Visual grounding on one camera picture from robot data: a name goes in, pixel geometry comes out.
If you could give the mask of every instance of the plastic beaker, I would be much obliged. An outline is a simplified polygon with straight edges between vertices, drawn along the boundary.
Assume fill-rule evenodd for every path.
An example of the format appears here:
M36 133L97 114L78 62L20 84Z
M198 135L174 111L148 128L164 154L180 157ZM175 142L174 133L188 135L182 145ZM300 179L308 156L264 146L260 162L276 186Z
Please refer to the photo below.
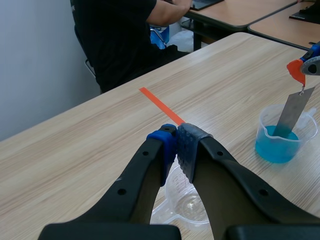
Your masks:
M263 159L272 163L289 162L318 133L314 118L308 112L303 112L287 138L273 136L284 107L284 104L270 105L259 116L255 150Z
M209 219L199 194L179 166L169 174L164 186L165 201L152 211L151 224L169 224L180 219L191 230L209 227Z

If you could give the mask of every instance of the metal plate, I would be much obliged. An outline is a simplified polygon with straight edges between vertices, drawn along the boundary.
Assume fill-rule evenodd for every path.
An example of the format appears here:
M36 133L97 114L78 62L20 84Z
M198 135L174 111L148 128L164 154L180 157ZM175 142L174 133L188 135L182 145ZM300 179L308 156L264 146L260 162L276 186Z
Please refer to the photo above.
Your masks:
M309 88L300 95L300 92L289 95L280 119L275 127L273 136L287 138L294 129L300 115L305 109L315 87Z

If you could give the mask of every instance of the blue clamp handle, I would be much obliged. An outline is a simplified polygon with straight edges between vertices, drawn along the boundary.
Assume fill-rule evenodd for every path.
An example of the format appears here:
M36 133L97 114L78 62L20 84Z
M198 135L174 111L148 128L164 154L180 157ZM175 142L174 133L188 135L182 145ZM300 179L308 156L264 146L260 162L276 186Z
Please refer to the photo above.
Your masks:
M165 124L161 128L165 127L174 127L177 131L177 128L175 125L172 124ZM166 180L170 171L170 168L175 161L176 155L177 155L177 140L178 140L178 134L176 133L175 136L173 136L170 132L157 130L153 133L150 133L146 139L156 139L163 142L163 172L162 172L162 179L161 179L161 187L163 187L166 184Z
M309 51L300 59L303 62L306 62L309 59L320 56L320 42L313 44Z

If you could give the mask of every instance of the orange strip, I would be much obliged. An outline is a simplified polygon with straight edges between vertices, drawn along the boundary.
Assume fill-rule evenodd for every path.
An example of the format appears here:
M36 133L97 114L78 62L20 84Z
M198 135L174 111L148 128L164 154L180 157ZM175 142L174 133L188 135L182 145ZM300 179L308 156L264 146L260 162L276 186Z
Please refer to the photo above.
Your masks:
M162 112L164 112L169 118L172 119L178 126L185 123L174 111L167 107L162 101L160 101L155 95L148 89L142 87L139 89L148 99L151 100Z

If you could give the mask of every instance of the laptop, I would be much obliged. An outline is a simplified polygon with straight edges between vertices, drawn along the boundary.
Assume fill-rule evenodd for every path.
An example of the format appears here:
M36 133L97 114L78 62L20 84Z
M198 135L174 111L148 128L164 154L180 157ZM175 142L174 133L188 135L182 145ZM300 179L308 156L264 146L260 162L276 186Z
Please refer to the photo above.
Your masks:
M165 1L170 4L173 3L172 0L165 0ZM210 7L214 4L220 3L222 1L223 0L193 0L190 9L199 11L207 7Z

